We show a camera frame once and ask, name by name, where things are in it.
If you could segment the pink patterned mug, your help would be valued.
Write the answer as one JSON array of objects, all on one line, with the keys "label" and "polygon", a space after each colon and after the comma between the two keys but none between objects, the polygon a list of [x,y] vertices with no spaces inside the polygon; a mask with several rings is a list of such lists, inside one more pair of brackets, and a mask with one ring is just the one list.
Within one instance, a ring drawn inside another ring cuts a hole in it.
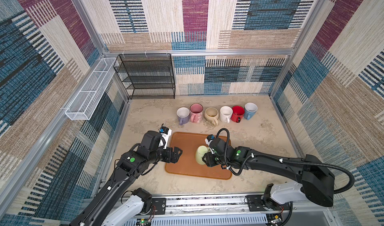
[{"label": "pink patterned mug", "polygon": [[203,106],[200,103],[194,103],[190,106],[190,121],[200,123],[203,119]]}]

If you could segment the light green mug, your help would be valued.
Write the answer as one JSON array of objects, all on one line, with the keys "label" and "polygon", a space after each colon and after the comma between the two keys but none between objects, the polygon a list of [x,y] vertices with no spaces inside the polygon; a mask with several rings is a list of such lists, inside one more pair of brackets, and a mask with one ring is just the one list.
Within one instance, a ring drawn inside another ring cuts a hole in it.
[{"label": "light green mug", "polygon": [[200,165],[205,165],[206,163],[203,161],[204,155],[209,152],[209,147],[199,146],[196,150],[195,159],[196,162]]}]

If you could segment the purple mug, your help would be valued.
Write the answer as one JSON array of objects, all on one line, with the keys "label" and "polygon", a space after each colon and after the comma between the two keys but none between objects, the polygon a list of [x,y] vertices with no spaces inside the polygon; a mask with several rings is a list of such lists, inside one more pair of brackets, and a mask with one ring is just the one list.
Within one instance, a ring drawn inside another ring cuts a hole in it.
[{"label": "purple mug", "polygon": [[190,110],[187,107],[181,107],[177,110],[179,125],[185,125],[190,121]]}]

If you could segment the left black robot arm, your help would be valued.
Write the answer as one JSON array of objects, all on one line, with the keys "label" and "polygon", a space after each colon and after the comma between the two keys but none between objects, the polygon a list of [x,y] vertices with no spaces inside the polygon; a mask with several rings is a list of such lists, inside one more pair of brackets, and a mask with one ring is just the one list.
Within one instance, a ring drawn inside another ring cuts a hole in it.
[{"label": "left black robot arm", "polygon": [[122,154],[103,188],[70,225],[121,226],[136,215],[148,214],[152,208],[152,195],[143,189],[133,191],[117,209],[114,206],[135,180],[148,174],[158,162],[178,162],[183,151],[167,146],[171,134],[171,129],[165,126],[158,131],[148,131],[141,143]]}]

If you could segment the beige speckled mug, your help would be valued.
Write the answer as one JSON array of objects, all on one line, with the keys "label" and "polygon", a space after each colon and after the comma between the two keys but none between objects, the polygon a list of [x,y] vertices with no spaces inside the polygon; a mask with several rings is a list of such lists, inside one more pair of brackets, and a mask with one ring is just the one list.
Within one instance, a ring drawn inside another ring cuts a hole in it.
[{"label": "beige speckled mug", "polygon": [[213,124],[214,126],[218,126],[219,124],[219,112],[216,108],[209,107],[205,110],[204,119]]}]

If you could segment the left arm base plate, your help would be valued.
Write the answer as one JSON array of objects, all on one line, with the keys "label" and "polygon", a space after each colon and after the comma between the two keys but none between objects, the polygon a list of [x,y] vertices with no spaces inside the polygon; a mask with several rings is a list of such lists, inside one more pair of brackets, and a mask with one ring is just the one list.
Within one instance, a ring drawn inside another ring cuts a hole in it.
[{"label": "left arm base plate", "polygon": [[167,199],[166,198],[152,198],[151,215],[164,215],[166,213]]}]

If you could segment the blue polka dot mug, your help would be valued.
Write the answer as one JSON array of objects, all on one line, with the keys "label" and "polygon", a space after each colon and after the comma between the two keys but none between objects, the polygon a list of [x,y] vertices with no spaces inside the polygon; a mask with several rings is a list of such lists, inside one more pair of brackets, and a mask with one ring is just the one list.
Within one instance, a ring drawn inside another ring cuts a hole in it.
[{"label": "blue polka dot mug", "polygon": [[245,105],[244,118],[250,120],[257,112],[258,107],[255,103],[249,102]]}]

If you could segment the red mug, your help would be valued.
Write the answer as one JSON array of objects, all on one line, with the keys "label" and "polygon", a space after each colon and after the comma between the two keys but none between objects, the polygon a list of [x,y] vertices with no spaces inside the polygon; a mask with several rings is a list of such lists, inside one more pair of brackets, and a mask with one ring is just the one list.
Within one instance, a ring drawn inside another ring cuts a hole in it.
[{"label": "red mug", "polygon": [[234,106],[232,107],[232,111],[233,113],[231,116],[231,120],[233,122],[240,123],[244,117],[245,109],[242,106]]}]

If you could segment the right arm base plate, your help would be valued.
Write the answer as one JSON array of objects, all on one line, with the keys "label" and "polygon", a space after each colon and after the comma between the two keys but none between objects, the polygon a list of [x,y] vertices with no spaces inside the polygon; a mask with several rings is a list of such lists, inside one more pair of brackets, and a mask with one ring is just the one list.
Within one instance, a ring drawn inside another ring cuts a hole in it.
[{"label": "right arm base plate", "polygon": [[289,211],[290,203],[283,205],[278,204],[270,198],[264,199],[263,195],[247,195],[245,196],[244,202],[248,205],[250,212],[261,212],[261,211]]}]

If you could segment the white mug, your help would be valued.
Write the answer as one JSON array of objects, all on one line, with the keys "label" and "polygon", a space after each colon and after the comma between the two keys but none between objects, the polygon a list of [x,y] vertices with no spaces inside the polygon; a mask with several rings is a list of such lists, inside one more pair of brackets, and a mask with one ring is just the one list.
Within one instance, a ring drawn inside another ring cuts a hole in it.
[{"label": "white mug", "polygon": [[223,106],[220,108],[220,120],[223,123],[230,123],[233,110],[229,106]]}]

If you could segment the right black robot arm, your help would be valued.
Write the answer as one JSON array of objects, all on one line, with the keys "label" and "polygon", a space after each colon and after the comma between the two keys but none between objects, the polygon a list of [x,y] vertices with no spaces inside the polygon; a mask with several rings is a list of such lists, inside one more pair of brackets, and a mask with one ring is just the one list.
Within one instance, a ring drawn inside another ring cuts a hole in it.
[{"label": "right black robot arm", "polygon": [[209,135],[205,139],[209,150],[202,157],[208,167],[222,169],[239,176],[244,170],[265,171],[301,184],[300,192],[320,206],[334,205],[334,174],[315,156],[287,158],[265,154],[248,147],[233,148],[229,141]]}]

